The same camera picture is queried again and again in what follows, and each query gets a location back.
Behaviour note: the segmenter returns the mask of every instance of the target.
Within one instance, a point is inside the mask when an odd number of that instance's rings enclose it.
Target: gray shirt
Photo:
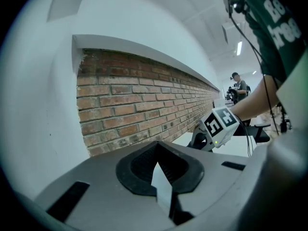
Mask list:
[[[247,85],[246,82],[241,80],[236,83],[237,90],[246,90],[247,91]],[[238,100],[243,100],[245,97],[247,97],[247,93],[245,94],[238,94]]]

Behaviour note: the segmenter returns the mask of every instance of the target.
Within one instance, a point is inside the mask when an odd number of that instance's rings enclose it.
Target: white paper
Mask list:
[[[172,197],[172,186],[162,171],[159,163],[157,163],[154,168],[151,185],[156,187],[158,205],[167,215],[169,215]]]

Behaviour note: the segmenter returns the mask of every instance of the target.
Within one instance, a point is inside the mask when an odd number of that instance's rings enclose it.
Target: person wearing black cap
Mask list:
[[[247,85],[244,80],[241,80],[241,77],[238,73],[234,72],[232,74],[232,79],[236,81],[236,87],[237,87],[237,95],[238,95],[238,101],[243,100],[245,97],[247,97]]]

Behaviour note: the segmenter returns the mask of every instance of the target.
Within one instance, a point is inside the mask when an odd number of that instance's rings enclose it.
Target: black chair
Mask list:
[[[247,126],[246,130],[249,136],[253,136],[256,143],[264,143],[270,141],[270,137],[266,134],[263,128],[269,127],[270,123],[261,123],[254,126]],[[238,126],[233,136],[246,136],[242,126]]]

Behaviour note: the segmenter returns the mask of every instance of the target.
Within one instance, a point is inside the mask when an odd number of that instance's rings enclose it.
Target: white ceiling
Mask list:
[[[245,39],[240,56],[236,56],[238,42],[227,44],[225,41],[222,24],[230,23],[231,20],[225,11],[223,0],[153,1],[181,20],[198,39],[212,62],[218,79],[226,79],[232,72],[244,74],[259,69],[256,57]],[[245,22],[244,16],[234,13],[233,18],[240,24],[241,30],[249,40],[257,46],[257,40]]]

